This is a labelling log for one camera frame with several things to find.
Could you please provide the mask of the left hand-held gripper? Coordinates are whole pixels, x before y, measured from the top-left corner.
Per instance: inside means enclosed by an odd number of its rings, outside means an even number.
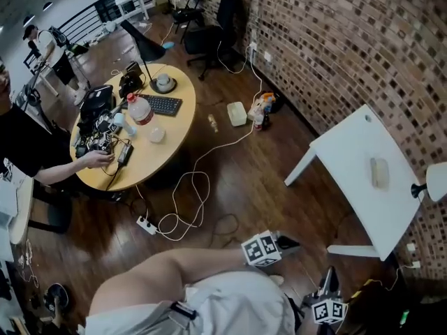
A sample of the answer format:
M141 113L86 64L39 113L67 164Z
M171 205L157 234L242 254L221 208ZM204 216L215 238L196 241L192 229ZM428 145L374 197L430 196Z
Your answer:
M254 235L248 241L241 244L246 263L252 267L267 267L289 255L296 254L300 249L300 243L287 236L279 236L278 249L276 238L269 230Z

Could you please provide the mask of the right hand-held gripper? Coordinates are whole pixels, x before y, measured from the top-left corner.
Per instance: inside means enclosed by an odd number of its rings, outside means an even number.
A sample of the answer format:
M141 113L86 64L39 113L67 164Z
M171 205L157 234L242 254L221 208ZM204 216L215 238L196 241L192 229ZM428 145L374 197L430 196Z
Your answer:
M339 293L338 275L336 269L330 266L320 280L318 291L305 296L302 305L312 310L314 322L318 325L342 322L348 304L343 302Z

